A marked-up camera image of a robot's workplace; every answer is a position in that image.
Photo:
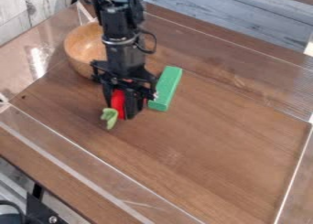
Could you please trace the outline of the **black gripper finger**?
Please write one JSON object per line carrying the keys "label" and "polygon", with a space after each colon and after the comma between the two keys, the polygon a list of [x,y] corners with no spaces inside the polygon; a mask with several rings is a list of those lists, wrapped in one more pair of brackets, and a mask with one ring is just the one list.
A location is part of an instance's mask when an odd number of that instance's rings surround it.
{"label": "black gripper finger", "polygon": [[107,107],[111,107],[114,87],[109,83],[103,83],[103,94],[107,102]]}
{"label": "black gripper finger", "polygon": [[132,120],[144,110],[145,96],[140,91],[128,89],[125,91],[125,113],[126,119]]}

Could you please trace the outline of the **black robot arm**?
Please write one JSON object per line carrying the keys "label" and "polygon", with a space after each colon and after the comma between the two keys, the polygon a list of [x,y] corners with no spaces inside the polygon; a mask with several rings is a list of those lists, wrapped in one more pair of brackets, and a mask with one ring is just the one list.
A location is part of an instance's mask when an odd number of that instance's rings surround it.
{"label": "black robot arm", "polygon": [[101,27],[107,58],[93,60],[93,79],[103,86],[107,107],[124,120],[136,118],[145,103],[157,95],[158,78],[146,70],[146,48],[142,28],[145,8],[141,0],[83,0],[93,5]]}

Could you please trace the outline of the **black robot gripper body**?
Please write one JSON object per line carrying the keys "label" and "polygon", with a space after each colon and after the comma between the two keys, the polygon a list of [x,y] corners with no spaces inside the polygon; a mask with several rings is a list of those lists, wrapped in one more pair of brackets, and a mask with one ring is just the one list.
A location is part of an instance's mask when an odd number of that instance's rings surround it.
{"label": "black robot gripper body", "polygon": [[91,62],[94,79],[109,83],[114,90],[134,89],[154,100],[158,78],[146,70],[146,55],[153,54],[156,48],[146,49],[144,38],[103,39],[103,43],[107,59]]}

